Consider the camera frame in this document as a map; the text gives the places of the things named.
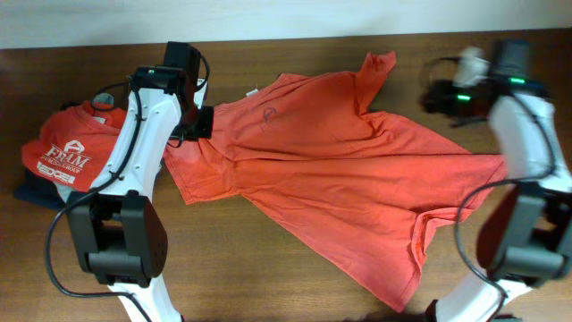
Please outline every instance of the wood grain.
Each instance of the wood grain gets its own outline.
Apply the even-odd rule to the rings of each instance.
[[[498,38],[524,38],[533,45],[532,75],[551,89],[556,128],[572,159],[571,30],[451,33],[283,41],[197,43],[212,68],[207,103],[232,102],[281,72],[318,75],[356,71],[367,52],[395,50],[398,65],[372,105],[403,114],[475,153],[498,152],[485,124],[452,130],[449,120],[425,114],[417,100],[424,62],[456,55],[468,45],[490,49]],[[116,299],[76,300],[49,282],[42,260],[47,226],[55,213],[12,197],[21,183],[20,146],[59,106],[90,97],[121,81],[140,64],[158,64],[164,44],[68,47],[0,51],[0,314],[3,321],[126,321]],[[498,202],[495,191],[464,224],[469,251],[484,219]],[[172,301],[186,320],[341,321],[391,310],[367,290],[315,254],[241,197],[185,206],[168,172],[159,175],[156,211],[169,234],[164,277]],[[81,272],[67,224],[56,229],[55,271],[76,291],[103,291]],[[449,292],[467,272],[455,251],[450,227],[428,250],[422,283],[408,305],[421,312]],[[565,321],[572,316],[569,279],[510,303],[504,310],[528,321]]]

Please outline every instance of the green led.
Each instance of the green led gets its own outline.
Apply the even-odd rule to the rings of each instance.
[[[526,80],[518,78],[518,77],[511,77],[510,82],[513,82],[515,84],[524,84],[524,83],[526,83]]]
[[[471,97],[469,95],[457,95],[457,99],[468,102],[471,100]]]

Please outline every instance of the clothing tag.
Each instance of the clothing tag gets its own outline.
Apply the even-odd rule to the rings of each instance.
[[[258,84],[255,89],[252,89],[250,92],[247,93],[247,96],[255,95],[258,92]]]
[[[103,118],[103,117],[98,117],[98,116],[94,116],[93,118],[94,118],[96,121],[98,121],[98,122],[100,122],[100,123],[102,123],[102,124],[105,124],[105,118]]]

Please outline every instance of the logo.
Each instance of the logo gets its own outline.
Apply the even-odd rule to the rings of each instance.
[[[63,149],[52,144],[52,148],[42,156],[50,165],[57,165],[65,170],[78,174],[84,165],[91,160],[81,154],[85,148],[78,140],[71,140],[65,144]]]
[[[83,146],[81,145],[81,143],[78,140],[71,140],[69,142],[67,142],[65,144],[65,147],[63,148],[63,150],[65,152],[71,152],[73,150],[75,150],[75,153],[81,153],[83,152],[85,148],[83,148]]]
[[[65,174],[61,171],[54,170],[47,165],[42,165],[41,162],[38,161],[38,170],[42,173],[47,175],[48,177],[54,177],[57,180],[60,180],[64,183],[73,183],[75,181],[75,177],[73,175]]]

